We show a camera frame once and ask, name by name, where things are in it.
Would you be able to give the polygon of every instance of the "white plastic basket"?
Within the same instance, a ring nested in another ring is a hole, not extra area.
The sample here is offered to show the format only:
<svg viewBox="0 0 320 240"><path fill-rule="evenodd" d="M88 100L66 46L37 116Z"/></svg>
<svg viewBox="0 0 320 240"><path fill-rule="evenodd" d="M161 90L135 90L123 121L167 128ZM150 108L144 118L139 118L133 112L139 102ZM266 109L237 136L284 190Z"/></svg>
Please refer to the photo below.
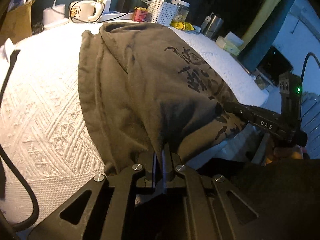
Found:
<svg viewBox="0 0 320 240"><path fill-rule="evenodd" d="M176 4L167 3L164 0L154 0L148 6L146 21L170 26L177 9L178 6Z"/></svg>

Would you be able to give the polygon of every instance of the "brown cloth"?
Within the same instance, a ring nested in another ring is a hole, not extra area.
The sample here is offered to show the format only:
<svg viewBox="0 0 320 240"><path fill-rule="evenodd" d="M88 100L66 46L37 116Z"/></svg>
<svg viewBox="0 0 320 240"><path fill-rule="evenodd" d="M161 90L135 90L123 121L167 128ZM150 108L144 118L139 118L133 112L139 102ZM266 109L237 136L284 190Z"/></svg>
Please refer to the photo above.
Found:
<svg viewBox="0 0 320 240"><path fill-rule="evenodd" d="M183 163L242 130L222 104L236 101L222 78L160 24L103 24L82 34L78 86L90 137L108 173L165 143Z"/></svg>

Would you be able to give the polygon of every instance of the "silver screw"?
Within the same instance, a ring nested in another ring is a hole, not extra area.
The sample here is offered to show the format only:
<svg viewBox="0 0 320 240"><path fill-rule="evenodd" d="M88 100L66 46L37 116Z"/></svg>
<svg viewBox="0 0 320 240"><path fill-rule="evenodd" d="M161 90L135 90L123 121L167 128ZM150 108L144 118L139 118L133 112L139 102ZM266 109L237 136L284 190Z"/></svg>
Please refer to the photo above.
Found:
<svg viewBox="0 0 320 240"><path fill-rule="evenodd" d="M100 182L100 181L103 181L104 180L104 176L103 174L97 174L93 177L94 181L96 182Z"/></svg>
<svg viewBox="0 0 320 240"><path fill-rule="evenodd" d="M141 171L143 169L143 166L139 163L136 163L136 164L132 165L132 169L135 171Z"/></svg>
<svg viewBox="0 0 320 240"><path fill-rule="evenodd" d="M216 182L224 182L225 181L225 177L221 174L217 174L213 178Z"/></svg>
<svg viewBox="0 0 320 240"><path fill-rule="evenodd" d="M184 171L186 169L186 166L185 165L182 165L182 164L179 164L179 165L177 165L177 167L176 167L176 170L177 171Z"/></svg>

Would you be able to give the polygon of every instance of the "white bedspread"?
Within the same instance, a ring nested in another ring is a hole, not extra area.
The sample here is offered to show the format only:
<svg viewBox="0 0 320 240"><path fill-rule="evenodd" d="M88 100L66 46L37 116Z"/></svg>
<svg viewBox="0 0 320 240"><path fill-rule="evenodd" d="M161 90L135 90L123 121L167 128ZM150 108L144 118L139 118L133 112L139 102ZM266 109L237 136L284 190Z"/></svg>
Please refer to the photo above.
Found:
<svg viewBox="0 0 320 240"><path fill-rule="evenodd" d="M103 162L89 137L78 96L81 33L98 33L100 24L69 23L27 38L10 76L0 117L0 142L27 179L40 206L37 223L95 174ZM231 87L244 104L261 106L268 98L225 51L203 35L173 29ZM0 80L7 62L0 57ZM0 202L12 222L32 211L27 192L5 166L6 197Z"/></svg>

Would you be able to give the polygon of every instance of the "white jar lid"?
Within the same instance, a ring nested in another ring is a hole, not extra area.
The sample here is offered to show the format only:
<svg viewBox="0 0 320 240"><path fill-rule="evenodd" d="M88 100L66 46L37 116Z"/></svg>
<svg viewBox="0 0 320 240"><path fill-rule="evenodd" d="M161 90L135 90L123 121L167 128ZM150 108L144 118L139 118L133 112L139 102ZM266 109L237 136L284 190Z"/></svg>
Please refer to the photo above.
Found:
<svg viewBox="0 0 320 240"><path fill-rule="evenodd" d="M189 7L189 6L190 6L190 4L189 4L189 3L184 2L184 1L181 1L181 0L176 0L176 2L177 2L177 3L179 3L179 4L181 4L181 5L187 6L187 7Z"/></svg>

